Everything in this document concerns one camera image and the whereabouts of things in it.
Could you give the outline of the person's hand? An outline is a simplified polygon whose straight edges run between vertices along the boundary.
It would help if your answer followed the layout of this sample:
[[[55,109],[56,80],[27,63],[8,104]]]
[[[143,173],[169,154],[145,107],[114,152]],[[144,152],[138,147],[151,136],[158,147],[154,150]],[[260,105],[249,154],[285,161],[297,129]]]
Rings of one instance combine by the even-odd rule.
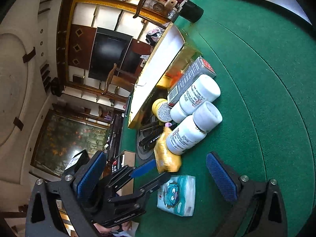
[[[128,231],[128,230],[131,230],[132,229],[132,222],[131,221],[127,221],[123,224],[120,224],[120,225],[117,225],[117,226],[114,226],[114,227],[111,227],[111,228],[106,228],[98,223],[95,223],[94,224],[95,228],[99,231],[100,234],[102,235],[107,235],[113,231],[116,231],[116,230],[123,230],[123,231]]]

